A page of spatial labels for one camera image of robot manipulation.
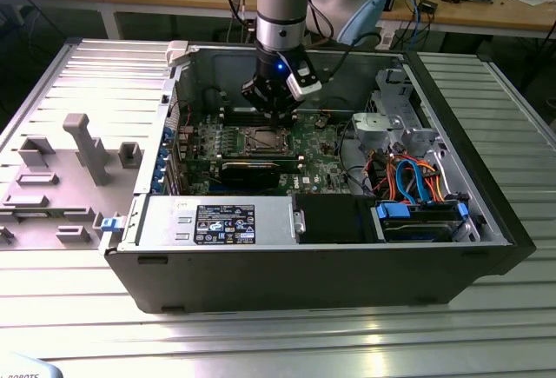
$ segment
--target wooden workbench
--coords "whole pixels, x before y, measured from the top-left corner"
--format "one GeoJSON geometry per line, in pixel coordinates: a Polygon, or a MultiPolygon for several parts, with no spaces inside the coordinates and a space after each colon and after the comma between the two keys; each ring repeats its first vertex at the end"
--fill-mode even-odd
{"type": "MultiPolygon", "coordinates": [[[[101,13],[110,38],[119,38],[115,13],[132,11],[184,16],[229,17],[226,0],[34,0],[36,3],[76,9],[91,9],[101,13]]],[[[556,18],[556,7],[543,3],[529,6],[517,0],[494,0],[494,3],[464,2],[459,4],[430,0],[438,4],[431,29],[487,35],[543,37],[556,18]]],[[[0,3],[25,3],[24,0],[0,0],[0,3]]],[[[250,16],[256,10],[256,0],[247,0],[250,16]]],[[[392,11],[384,12],[380,25],[399,29],[411,20],[404,0],[396,0],[392,11]]]]}

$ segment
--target blue cable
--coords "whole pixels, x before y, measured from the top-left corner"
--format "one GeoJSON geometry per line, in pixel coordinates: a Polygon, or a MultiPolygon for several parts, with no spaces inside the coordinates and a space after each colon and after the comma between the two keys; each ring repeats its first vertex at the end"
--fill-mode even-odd
{"type": "Polygon", "coordinates": [[[419,12],[419,8],[417,7],[417,2],[415,2],[415,0],[410,0],[410,1],[414,5],[415,27],[414,27],[414,33],[411,35],[411,41],[409,42],[409,46],[407,47],[407,50],[411,50],[411,48],[414,46],[415,37],[417,36],[417,32],[419,31],[419,23],[420,23],[420,12],[419,12]]]}
{"type": "Polygon", "coordinates": [[[423,182],[423,175],[420,172],[419,165],[417,165],[416,162],[409,161],[408,159],[404,159],[403,161],[401,161],[398,164],[398,167],[396,168],[396,186],[398,187],[398,190],[401,192],[401,194],[404,197],[406,197],[409,200],[410,203],[417,204],[415,199],[413,197],[411,197],[409,195],[409,193],[406,192],[406,190],[403,187],[403,182],[401,181],[401,170],[402,170],[402,167],[406,163],[408,163],[412,167],[414,167],[415,183],[417,184],[417,190],[419,191],[420,199],[423,202],[430,202],[431,201],[431,196],[428,194],[428,191],[425,188],[425,185],[424,185],[424,182],[423,182]]]}

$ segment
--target warning label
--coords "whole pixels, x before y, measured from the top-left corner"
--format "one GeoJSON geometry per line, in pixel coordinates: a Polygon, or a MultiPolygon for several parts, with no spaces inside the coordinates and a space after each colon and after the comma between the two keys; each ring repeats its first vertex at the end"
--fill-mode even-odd
{"type": "Polygon", "coordinates": [[[197,206],[195,243],[198,245],[255,243],[255,206],[197,206]]]}

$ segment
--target motherboard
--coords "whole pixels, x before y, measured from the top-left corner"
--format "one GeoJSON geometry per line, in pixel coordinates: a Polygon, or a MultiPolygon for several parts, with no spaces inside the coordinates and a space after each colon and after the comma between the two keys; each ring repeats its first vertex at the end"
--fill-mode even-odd
{"type": "Polygon", "coordinates": [[[182,186],[191,195],[349,193],[338,158],[339,125],[319,113],[290,127],[226,124],[206,116],[181,128],[182,186]]]}

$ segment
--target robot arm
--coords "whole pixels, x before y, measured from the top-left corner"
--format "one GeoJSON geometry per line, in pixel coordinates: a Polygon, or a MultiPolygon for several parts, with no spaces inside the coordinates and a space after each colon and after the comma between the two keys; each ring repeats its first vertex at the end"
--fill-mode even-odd
{"type": "MultiPolygon", "coordinates": [[[[374,28],[386,0],[312,2],[333,24],[331,37],[351,44],[374,28]]],[[[302,44],[306,27],[315,31],[316,26],[310,10],[308,14],[308,0],[257,0],[257,64],[242,93],[274,123],[322,88],[302,44]]]]}

